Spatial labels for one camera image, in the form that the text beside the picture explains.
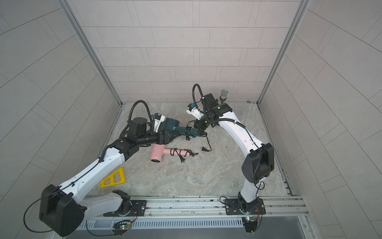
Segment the pink hair dryer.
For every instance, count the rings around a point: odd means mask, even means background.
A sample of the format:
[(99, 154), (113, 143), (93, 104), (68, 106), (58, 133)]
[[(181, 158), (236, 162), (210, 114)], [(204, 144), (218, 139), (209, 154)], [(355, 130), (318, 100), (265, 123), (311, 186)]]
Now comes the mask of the pink hair dryer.
[(160, 163), (164, 155), (177, 155), (181, 162), (185, 161), (186, 156), (191, 156), (191, 152), (185, 149), (167, 148), (166, 145), (155, 144), (151, 152), (150, 160), (155, 163)]

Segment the green hair dryer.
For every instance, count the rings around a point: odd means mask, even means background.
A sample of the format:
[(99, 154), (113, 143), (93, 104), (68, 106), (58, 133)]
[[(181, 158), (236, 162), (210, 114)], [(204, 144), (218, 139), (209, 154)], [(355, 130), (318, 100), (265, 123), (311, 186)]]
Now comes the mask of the green hair dryer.
[(187, 140), (187, 141), (190, 141), (191, 138), (195, 138), (194, 136), (189, 136), (189, 135), (185, 135), (185, 134), (179, 134), (179, 137), (185, 137), (185, 140)]
[(207, 133), (200, 128), (192, 128), (190, 126), (180, 126), (178, 120), (166, 118), (159, 126), (159, 129), (165, 133), (173, 135), (186, 135), (189, 137), (205, 137)]

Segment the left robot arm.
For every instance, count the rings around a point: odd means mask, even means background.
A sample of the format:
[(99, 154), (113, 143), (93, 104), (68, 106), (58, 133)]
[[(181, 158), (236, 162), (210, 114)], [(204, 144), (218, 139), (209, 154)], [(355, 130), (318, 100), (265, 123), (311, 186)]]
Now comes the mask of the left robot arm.
[(168, 144), (187, 133), (174, 119), (147, 122), (145, 118), (129, 120), (120, 137), (104, 148), (101, 156), (71, 179), (59, 186), (49, 185), (41, 193), (39, 219), (58, 235), (65, 237), (79, 225), (93, 217), (113, 213), (125, 216), (132, 212), (130, 196), (121, 191), (88, 201), (89, 191), (114, 169), (136, 153), (139, 148), (152, 144)]

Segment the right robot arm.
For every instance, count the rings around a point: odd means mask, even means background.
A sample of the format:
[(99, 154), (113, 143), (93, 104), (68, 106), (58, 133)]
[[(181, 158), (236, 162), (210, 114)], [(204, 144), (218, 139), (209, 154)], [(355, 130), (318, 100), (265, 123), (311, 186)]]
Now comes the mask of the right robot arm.
[(252, 135), (233, 109), (227, 103), (219, 103), (212, 94), (203, 96), (201, 103), (202, 110), (197, 107), (196, 102), (187, 106), (187, 113), (196, 118), (195, 126), (205, 130), (209, 125), (220, 125), (245, 156), (241, 166), (245, 182), (238, 193), (237, 207), (243, 214), (261, 214), (262, 203), (258, 193), (265, 188), (265, 180), (274, 170), (273, 146), (262, 143)]

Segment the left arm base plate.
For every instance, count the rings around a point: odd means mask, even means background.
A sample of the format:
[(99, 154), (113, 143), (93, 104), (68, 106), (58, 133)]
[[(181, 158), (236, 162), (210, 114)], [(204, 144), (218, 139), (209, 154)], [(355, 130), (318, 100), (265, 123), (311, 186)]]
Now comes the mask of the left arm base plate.
[(104, 217), (133, 217), (144, 216), (146, 210), (146, 200), (124, 200), (121, 206), (114, 212), (103, 214)]

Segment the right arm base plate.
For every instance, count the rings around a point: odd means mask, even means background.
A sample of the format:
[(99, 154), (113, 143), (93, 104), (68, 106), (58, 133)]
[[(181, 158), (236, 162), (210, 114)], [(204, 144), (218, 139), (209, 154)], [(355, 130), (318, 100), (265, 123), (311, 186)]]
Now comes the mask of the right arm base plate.
[(225, 210), (227, 215), (264, 215), (266, 209), (261, 198), (247, 203), (244, 199), (225, 199)]

